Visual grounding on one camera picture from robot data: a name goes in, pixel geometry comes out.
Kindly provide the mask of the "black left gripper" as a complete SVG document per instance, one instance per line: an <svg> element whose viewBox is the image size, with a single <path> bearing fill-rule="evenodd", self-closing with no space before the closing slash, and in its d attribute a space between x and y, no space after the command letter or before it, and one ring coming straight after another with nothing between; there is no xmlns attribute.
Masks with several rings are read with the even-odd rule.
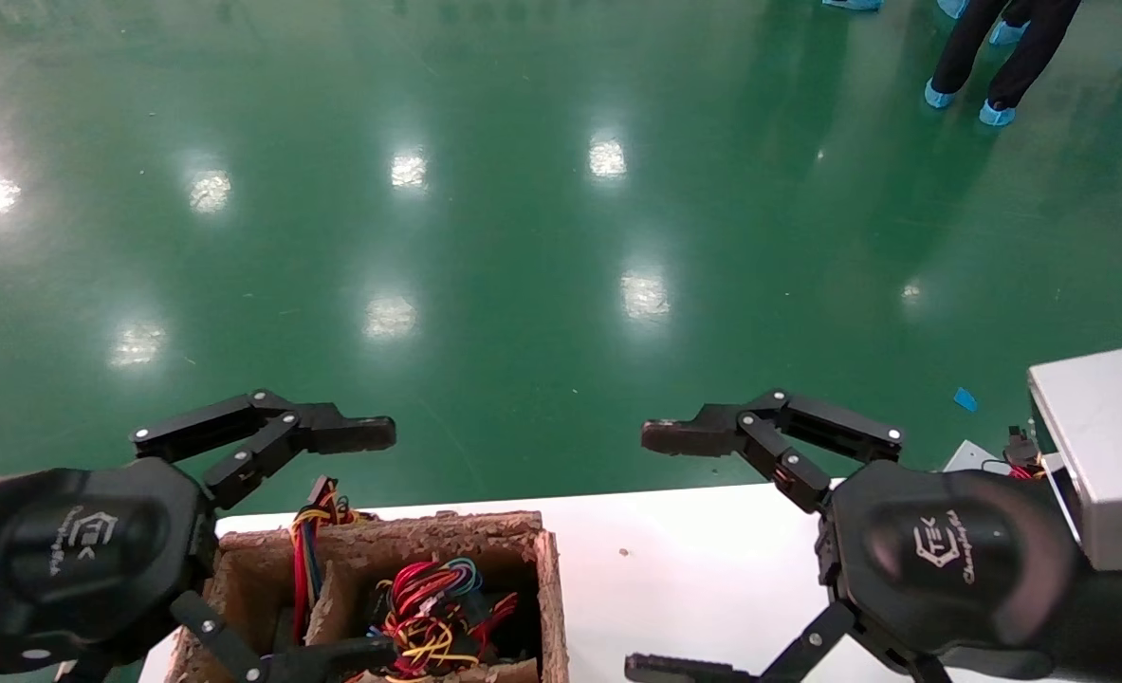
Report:
<svg viewBox="0 0 1122 683"><path fill-rule="evenodd" d="M327 682L395 662L387 637L254 652L194 593L212 575L214 524L201 486L157 458L0 477L0 674L131 664L177 624L234 682Z"/></svg>

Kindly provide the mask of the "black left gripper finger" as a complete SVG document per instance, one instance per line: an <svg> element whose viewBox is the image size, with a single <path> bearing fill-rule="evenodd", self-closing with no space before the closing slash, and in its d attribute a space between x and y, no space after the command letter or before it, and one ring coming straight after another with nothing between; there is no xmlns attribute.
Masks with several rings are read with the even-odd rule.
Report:
<svg viewBox="0 0 1122 683"><path fill-rule="evenodd" d="M132 432L136 454L177 463L217 449L231 453L205 472L217 508L243 502L302 452L376 452L396 443L390 416L344 416L334 403L297 403L261 389Z"/></svg>

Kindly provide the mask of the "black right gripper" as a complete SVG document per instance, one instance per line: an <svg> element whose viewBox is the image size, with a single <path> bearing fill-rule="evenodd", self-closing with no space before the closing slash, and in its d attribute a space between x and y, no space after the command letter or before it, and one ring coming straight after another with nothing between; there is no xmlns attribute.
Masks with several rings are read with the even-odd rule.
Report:
<svg viewBox="0 0 1122 683"><path fill-rule="evenodd" d="M830 476L792 445L864 467ZM828 402L773 389L742 405L705 403L691 419L647 419L640 446L666 455L738 454L803 513L824 513L817 550L833 600L760 674L633 654L633 682L803 682L855 628L888 667L1050 667L1054 618L1082 566L1050 486L978 470L892 463L903 433Z"/></svg>

